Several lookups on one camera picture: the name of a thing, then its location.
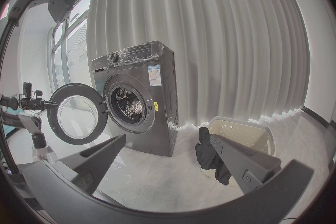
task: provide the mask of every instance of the washing machine side panel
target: washing machine side panel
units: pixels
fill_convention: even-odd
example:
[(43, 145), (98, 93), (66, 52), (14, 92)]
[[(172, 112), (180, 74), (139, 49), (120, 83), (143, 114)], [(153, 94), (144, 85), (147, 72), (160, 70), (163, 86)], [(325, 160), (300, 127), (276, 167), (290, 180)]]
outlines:
[(166, 120), (170, 136), (171, 151), (173, 152), (177, 129), (179, 126), (176, 75), (174, 65), (174, 53), (171, 50), (165, 50), (163, 53), (163, 81), (164, 81), (164, 99), (166, 104)]

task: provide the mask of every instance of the washing machine door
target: washing machine door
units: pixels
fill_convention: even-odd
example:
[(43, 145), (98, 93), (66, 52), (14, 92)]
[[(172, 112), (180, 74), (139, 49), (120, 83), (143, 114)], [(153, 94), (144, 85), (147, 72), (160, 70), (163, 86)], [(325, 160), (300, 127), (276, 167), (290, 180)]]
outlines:
[(107, 124), (106, 101), (88, 85), (66, 84), (53, 93), (50, 101), (58, 104), (47, 112), (50, 127), (58, 138), (69, 144), (92, 142)]

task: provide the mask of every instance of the black cloth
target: black cloth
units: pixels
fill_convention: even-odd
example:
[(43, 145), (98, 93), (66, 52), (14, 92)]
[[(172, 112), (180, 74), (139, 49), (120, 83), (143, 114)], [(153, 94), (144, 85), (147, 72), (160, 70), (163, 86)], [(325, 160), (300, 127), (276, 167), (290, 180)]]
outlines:
[(223, 185), (229, 184), (231, 174), (224, 162), (210, 143), (209, 130), (206, 127), (199, 128), (198, 130), (199, 142), (195, 146), (196, 157), (202, 169), (216, 169), (216, 180)]

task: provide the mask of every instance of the window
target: window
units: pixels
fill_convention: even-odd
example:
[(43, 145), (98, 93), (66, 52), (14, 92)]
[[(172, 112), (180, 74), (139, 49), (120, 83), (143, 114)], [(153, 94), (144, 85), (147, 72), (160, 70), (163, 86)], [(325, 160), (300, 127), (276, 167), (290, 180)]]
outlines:
[(54, 36), (54, 46), (57, 44), (57, 42), (61, 39), (62, 37), (62, 30), (63, 30), (63, 24), (61, 23), (56, 31), (55, 31), (55, 36)]
[(90, 1), (78, 0), (66, 22), (53, 31), (53, 74), (56, 77), (52, 80), (55, 89), (66, 83), (83, 83), (92, 87), (86, 51), (86, 16)]
[(62, 68), (62, 58), (61, 58), (61, 46), (59, 46), (55, 52), (55, 72), (57, 78), (57, 85), (61, 87), (65, 84)]
[(89, 9), (91, 0), (80, 0), (72, 9), (69, 16), (69, 27)]
[(84, 53), (83, 55), (79, 56), (78, 59), (80, 62), (87, 60), (87, 53)]
[(7, 17), (7, 15), (8, 15), (8, 9), (9, 9), (9, 3), (6, 4), (6, 6), (5, 6), (5, 8), (4, 8), (4, 10), (3, 10), (2, 14), (1, 14), (0, 20), (3, 19), (3, 18), (5, 18), (5, 17)]

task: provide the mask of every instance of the glass window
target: glass window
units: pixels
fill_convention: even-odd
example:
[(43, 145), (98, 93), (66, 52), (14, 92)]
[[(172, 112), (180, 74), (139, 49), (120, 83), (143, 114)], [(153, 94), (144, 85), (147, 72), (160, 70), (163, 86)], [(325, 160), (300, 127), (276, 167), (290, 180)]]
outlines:
[(91, 0), (80, 0), (72, 9), (69, 16), (69, 27), (89, 9)]
[(66, 51), (70, 83), (83, 83), (92, 87), (86, 52), (87, 19), (67, 37)]
[(56, 31), (55, 31), (54, 45), (56, 45), (57, 42), (61, 39), (61, 37), (62, 37), (62, 30), (63, 30), (63, 24), (61, 23), (61, 24), (57, 27), (57, 29), (56, 29)]
[(57, 85), (58, 87), (61, 87), (65, 84), (62, 69), (61, 46), (59, 46), (55, 51), (55, 71), (56, 71)]
[(79, 56), (78, 59), (80, 62), (87, 60), (87, 53), (84, 53), (83, 55)]

